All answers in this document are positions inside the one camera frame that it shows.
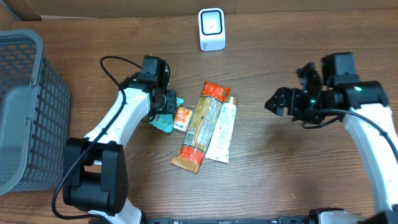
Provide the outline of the orange brown snack packet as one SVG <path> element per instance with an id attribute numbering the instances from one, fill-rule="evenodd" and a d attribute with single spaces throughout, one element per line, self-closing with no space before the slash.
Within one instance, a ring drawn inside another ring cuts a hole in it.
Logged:
<path id="1" fill-rule="evenodd" d="M 193 118 L 178 155 L 171 164 L 198 173 L 213 135 L 221 107 L 231 89 L 204 82 Z"/>

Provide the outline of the teal snack pouch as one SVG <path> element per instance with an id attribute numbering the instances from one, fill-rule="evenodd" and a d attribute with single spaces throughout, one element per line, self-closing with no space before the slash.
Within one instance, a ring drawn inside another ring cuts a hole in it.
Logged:
<path id="1" fill-rule="evenodd" d="M 174 128 L 174 116 L 175 114 L 158 114 L 150 124 L 165 133 L 171 133 Z"/>

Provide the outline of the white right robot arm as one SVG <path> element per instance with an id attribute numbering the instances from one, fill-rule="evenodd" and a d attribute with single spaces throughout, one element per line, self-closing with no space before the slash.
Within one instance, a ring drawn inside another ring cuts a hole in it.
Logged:
<path id="1" fill-rule="evenodd" d="M 305 129 L 344 124 L 361 156 L 373 193 L 374 216 L 359 218 L 342 208 L 316 208 L 304 223 L 397 223 L 397 133 L 389 100 L 377 81 L 361 82 L 357 74 L 301 77 L 303 88 L 280 87 L 264 107 L 285 112 Z"/>

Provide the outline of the small orange box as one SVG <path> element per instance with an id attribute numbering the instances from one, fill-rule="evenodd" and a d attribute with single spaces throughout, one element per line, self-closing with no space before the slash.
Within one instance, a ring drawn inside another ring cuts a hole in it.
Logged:
<path id="1" fill-rule="evenodd" d="M 187 132 L 192 117 L 193 111 L 191 109 L 180 106 L 174 117 L 173 128 L 181 132 Z"/>

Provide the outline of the white tube gold cap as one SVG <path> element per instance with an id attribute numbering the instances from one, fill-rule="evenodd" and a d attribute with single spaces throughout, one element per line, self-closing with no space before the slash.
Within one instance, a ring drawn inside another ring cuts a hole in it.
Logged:
<path id="1" fill-rule="evenodd" d="M 213 131 L 210 145 L 205 154 L 206 159 L 225 164 L 229 162 L 230 146 L 238 103 L 238 99 L 233 96 L 225 98 Z"/>

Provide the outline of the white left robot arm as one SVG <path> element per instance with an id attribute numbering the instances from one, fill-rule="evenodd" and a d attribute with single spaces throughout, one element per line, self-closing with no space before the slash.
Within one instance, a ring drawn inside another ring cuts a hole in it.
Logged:
<path id="1" fill-rule="evenodd" d="M 64 148 L 63 202 L 82 211 L 80 218 L 102 223 L 143 223 L 143 212 L 128 199 L 125 147 L 146 116 L 173 114 L 175 92 L 168 90 L 170 71 L 137 72 L 118 85 L 116 101 L 100 123 Z"/>

